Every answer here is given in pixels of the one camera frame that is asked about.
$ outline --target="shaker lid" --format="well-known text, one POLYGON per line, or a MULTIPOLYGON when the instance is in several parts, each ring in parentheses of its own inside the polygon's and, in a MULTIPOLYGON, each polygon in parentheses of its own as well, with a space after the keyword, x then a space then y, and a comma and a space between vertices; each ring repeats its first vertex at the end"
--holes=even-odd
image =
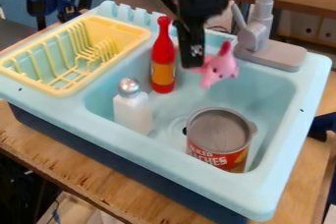
POLYGON ((140 92, 140 83, 137 79, 124 78, 119 81, 118 84, 119 94, 123 97, 134 97, 140 92))

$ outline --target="tin can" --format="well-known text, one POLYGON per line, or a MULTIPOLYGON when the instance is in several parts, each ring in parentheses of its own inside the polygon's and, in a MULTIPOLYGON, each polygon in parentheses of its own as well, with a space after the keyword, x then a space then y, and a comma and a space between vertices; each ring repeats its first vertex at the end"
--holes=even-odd
POLYGON ((209 107, 195 112, 187 123, 187 153, 219 169, 244 172, 256 125, 243 115, 209 107))

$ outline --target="bottle label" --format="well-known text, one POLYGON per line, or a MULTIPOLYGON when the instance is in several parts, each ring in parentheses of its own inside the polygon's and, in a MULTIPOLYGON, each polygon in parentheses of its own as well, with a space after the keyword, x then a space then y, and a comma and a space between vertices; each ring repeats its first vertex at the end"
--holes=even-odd
POLYGON ((175 80, 175 63, 151 63, 151 80, 155 84, 169 85, 175 80))

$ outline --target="toy ear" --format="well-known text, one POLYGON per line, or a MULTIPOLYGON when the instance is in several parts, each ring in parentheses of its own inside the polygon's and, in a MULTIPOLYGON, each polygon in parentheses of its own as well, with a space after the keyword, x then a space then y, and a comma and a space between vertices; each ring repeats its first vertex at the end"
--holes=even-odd
POLYGON ((229 51, 231 50, 231 42, 226 40, 223 41, 223 43, 220 45, 220 49, 218 52, 219 56, 224 56, 226 55, 229 51))

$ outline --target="plush pig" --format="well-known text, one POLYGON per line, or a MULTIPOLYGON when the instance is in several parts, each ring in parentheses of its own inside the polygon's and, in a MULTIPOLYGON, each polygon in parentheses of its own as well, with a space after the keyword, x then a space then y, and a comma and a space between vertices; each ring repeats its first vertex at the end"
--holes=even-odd
POLYGON ((199 68, 192 68, 191 71, 201 74, 200 86, 203 88, 209 88, 229 77, 235 79, 238 76, 239 68, 231 53, 231 42, 224 41, 217 56, 205 57, 203 65, 199 68))

